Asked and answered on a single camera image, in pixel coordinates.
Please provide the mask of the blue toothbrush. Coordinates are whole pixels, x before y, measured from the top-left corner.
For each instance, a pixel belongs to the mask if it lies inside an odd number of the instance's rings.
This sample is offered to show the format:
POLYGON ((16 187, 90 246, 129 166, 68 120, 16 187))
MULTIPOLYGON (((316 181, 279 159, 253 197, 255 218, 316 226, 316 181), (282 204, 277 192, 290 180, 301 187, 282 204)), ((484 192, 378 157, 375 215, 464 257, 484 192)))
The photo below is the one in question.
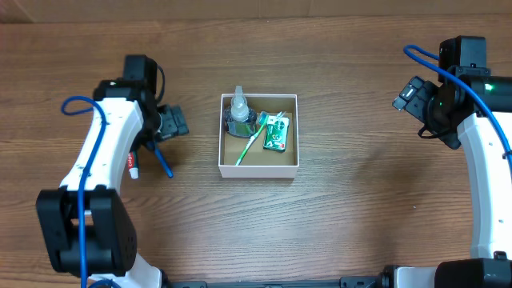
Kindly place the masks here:
POLYGON ((160 162, 163 170, 165 171, 166 175, 168 178, 173 178, 174 177, 174 173, 172 171, 172 169, 170 168, 169 164, 167 163, 167 161, 165 160, 162 152, 160 151, 160 149, 158 148, 158 145, 156 142, 148 142, 146 144, 146 148, 150 151, 152 151, 157 160, 160 162))

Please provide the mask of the white toothpaste tube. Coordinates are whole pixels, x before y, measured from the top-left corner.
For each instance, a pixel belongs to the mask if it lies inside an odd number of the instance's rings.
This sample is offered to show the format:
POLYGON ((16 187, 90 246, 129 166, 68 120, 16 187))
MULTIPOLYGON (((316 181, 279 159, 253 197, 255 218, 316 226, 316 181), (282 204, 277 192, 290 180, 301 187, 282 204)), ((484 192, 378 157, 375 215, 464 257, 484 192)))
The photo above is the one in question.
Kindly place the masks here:
POLYGON ((138 157, 137 157, 137 153, 135 151, 129 152, 128 158, 127 158, 127 165, 128 165, 128 171, 129 171, 130 177, 132 179, 138 179, 139 178, 138 157))

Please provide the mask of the purple soap pump bottle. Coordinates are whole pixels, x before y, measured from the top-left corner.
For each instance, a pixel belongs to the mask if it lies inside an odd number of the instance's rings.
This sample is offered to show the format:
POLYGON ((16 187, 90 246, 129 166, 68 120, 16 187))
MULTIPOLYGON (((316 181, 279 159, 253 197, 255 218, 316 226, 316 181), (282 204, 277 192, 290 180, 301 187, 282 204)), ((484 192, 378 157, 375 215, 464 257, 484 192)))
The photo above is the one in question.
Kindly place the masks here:
POLYGON ((256 112, 249 107, 241 86, 236 86, 230 105, 224 109, 226 132, 237 138, 249 138, 256 133, 256 112))

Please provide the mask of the green white toothbrush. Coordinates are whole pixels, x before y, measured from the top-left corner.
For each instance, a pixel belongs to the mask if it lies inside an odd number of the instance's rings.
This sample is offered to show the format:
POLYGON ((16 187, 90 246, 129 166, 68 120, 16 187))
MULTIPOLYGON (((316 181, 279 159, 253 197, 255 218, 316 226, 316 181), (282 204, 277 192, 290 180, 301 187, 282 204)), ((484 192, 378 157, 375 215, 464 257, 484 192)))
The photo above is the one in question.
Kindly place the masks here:
POLYGON ((241 162, 243 161, 244 157, 246 156, 247 152, 251 148, 251 146, 254 144, 254 142, 258 139, 259 135, 262 133, 263 129, 265 128, 267 122, 268 122, 269 114, 265 111, 260 113, 260 116, 258 118, 258 124, 259 128, 258 130, 250 136, 249 141, 247 142, 244 150, 241 152, 238 160, 236 161, 235 165, 239 166, 241 162))

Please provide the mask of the green Dettol soap packet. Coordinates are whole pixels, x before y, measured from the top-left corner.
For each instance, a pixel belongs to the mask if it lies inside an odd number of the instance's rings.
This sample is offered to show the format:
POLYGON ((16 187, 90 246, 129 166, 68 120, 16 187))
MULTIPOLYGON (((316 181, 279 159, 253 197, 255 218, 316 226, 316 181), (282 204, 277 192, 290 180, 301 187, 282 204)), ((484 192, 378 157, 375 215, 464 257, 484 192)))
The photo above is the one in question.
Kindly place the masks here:
POLYGON ((269 115, 266 120, 263 148, 265 150, 285 152, 289 126, 290 119, 286 116, 285 111, 281 111, 277 115, 269 115))

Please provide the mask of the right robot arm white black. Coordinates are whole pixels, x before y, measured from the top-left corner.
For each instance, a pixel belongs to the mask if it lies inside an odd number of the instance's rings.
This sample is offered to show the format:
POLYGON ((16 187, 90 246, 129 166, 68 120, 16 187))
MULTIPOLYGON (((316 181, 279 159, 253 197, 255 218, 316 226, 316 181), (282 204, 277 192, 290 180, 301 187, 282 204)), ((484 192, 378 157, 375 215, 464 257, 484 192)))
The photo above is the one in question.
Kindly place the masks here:
POLYGON ((511 79, 493 76, 486 39, 457 36, 432 54, 403 52, 434 71, 432 83, 413 77, 392 105, 423 126, 418 136, 438 139, 466 157, 473 209, 468 259, 435 267, 388 266, 376 287, 509 287, 511 285, 511 79))

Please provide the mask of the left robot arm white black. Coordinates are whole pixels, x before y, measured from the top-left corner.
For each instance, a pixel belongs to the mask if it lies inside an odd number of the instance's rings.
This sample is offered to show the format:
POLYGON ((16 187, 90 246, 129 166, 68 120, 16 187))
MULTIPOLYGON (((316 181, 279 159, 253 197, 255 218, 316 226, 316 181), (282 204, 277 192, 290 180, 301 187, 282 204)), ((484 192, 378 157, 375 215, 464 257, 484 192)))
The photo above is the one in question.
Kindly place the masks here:
POLYGON ((172 169, 160 142, 186 135, 179 106, 162 104, 165 74, 144 54, 125 58, 123 74, 102 80, 89 103, 92 122, 80 154, 56 190, 42 190, 36 211, 53 269, 80 280, 82 287, 168 287, 166 273, 138 252, 134 224, 120 198, 129 155, 140 147, 154 153, 167 177, 172 169))

